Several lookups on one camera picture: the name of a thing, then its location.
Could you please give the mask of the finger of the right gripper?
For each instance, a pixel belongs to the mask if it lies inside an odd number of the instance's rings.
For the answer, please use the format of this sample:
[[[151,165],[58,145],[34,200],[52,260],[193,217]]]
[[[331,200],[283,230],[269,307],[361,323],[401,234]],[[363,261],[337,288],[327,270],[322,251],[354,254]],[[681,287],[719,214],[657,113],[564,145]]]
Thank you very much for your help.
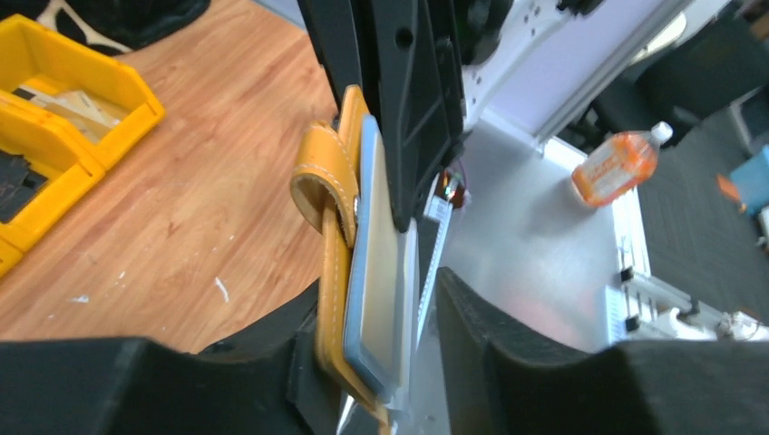
[[[367,1],[375,113],[395,227],[404,232],[463,131],[459,38],[451,1]]]

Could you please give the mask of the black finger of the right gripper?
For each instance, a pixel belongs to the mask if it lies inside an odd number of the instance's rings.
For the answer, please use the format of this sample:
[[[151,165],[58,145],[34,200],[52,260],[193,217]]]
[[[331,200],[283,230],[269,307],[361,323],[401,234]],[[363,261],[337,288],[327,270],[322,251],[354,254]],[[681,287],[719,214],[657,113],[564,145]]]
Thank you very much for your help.
[[[323,66],[336,105],[346,87],[362,85],[355,15],[349,0],[298,0],[316,58]]]

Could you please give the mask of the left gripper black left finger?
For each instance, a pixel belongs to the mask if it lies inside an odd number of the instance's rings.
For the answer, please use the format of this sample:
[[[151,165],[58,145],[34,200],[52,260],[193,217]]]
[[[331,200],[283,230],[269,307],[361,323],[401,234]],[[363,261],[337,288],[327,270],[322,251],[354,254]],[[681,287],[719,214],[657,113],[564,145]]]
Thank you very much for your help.
[[[4,434],[332,434],[310,285],[200,353],[147,337],[4,342]]]

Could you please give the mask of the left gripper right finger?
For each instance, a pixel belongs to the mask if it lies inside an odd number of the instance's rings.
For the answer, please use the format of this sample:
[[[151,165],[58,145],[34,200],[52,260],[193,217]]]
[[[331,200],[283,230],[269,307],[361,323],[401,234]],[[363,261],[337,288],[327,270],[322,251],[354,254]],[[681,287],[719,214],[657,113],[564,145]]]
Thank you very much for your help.
[[[438,333],[454,434],[765,434],[768,345],[624,341],[584,353],[441,268]]]

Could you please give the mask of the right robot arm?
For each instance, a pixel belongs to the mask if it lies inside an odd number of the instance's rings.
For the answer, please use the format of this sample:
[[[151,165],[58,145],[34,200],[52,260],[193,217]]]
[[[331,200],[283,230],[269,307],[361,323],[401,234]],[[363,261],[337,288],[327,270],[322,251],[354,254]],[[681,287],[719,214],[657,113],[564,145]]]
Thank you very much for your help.
[[[637,49],[681,1],[302,1],[336,121],[304,135],[290,188],[348,247],[398,236],[528,60]]]

